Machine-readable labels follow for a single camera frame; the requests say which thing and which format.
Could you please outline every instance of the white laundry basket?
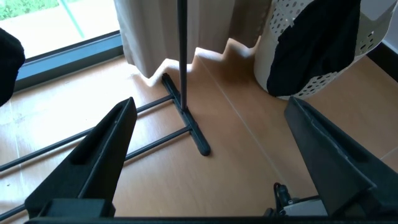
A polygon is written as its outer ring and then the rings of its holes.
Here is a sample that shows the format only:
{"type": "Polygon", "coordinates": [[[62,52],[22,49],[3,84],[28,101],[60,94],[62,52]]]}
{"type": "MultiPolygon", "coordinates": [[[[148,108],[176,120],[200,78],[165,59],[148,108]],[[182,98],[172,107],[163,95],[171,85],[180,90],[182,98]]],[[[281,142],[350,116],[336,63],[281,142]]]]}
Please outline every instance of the white laundry basket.
{"type": "MultiPolygon", "coordinates": [[[[267,80],[274,60],[278,37],[288,26],[293,25],[294,19],[312,1],[313,0],[273,0],[270,10],[274,12],[270,13],[267,18],[266,26],[264,27],[256,51],[256,61],[254,63],[254,74],[258,83],[265,91],[267,91],[267,80]]],[[[352,64],[381,43],[387,34],[395,6],[396,3],[389,7],[375,21],[370,20],[361,13],[356,40],[355,58],[352,64]]],[[[294,97],[304,99],[313,95],[341,75],[347,68],[340,72],[313,77],[301,91],[294,95],[294,97]]],[[[284,100],[288,100],[289,97],[290,96],[278,96],[278,98],[284,100]]]]}

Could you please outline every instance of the beige curtain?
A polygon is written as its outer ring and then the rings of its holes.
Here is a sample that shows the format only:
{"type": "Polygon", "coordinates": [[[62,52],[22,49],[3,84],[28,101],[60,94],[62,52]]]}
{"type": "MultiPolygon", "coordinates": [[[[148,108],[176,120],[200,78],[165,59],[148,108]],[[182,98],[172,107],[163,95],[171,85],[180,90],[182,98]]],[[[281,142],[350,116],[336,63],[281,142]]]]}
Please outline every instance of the beige curtain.
{"type": "MultiPolygon", "coordinates": [[[[196,47],[223,53],[229,37],[253,47],[272,0],[188,0],[188,58],[196,47]]],[[[114,0],[130,64],[151,77],[166,59],[179,60],[177,0],[114,0]]]]}

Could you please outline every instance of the black baseboard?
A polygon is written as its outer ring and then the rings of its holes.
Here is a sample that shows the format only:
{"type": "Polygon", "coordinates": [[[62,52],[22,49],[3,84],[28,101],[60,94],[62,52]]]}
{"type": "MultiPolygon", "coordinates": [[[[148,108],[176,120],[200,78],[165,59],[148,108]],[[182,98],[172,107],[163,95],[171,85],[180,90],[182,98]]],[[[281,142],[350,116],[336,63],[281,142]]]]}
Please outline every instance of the black baseboard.
{"type": "Polygon", "coordinates": [[[398,82],[398,54],[381,42],[368,57],[398,82]]]}

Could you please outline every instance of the black metal rack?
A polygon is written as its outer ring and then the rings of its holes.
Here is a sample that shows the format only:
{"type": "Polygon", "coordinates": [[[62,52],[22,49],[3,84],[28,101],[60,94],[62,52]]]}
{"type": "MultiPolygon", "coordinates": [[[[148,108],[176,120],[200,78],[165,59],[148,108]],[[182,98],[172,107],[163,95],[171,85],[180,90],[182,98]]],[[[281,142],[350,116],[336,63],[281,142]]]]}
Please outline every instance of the black metal rack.
{"type": "MultiPolygon", "coordinates": [[[[207,143],[203,133],[200,131],[198,124],[193,118],[191,112],[187,107],[187,1],[186,0],[178,0],[177,1],[177,12],[178,12],[178,36],[179,36],[179,44],[180,44],[180,89],[181,93],[177,90],[174,85],[173,80],[170,78],[168,74],[163,74],[162,83],[169,93],[167,96],[155,100],[152,103],[141,106],[137,109],[137,112],[143,112],[148,110],[149,108],[155,107],[161,103],[164,103],[169,100],[173,100],[174,105],[176,106],[178,112],[180,113],[181,118],[185,123],[185,127],[179,129],[178,131],[171,133],[159,140],[156,140],[134,152],[129,153],[126,156],[126,161],[136,157],[150,149],[153,149],[173,138],[180,136],[183,133],[190,132],[192,138],[196,145],[198,146],[199,152],[203,156],[208,156],[211,152],[210,146],[207,143]]],[[[29,161],[37,156],[45,154],[46,152],[50,152],[60,146],[68,144],[74,140],[77,140],[83,136],[86,136],[93,128],[87,129],[86,131],[80,132],[74,136],[56,142],[50,146],[47,146],[43,149],[39,149],[38,151],[32,152],[26,156],[22,156],[14,161],[8,162],[0,166],[0,172],[10,169],[16,165],[19,165],[23,162],[29,161]]],[[[12,210],[5,212],[0,215],[0,222],[25,210],[24,205],[20,205],[12,210]]]]}

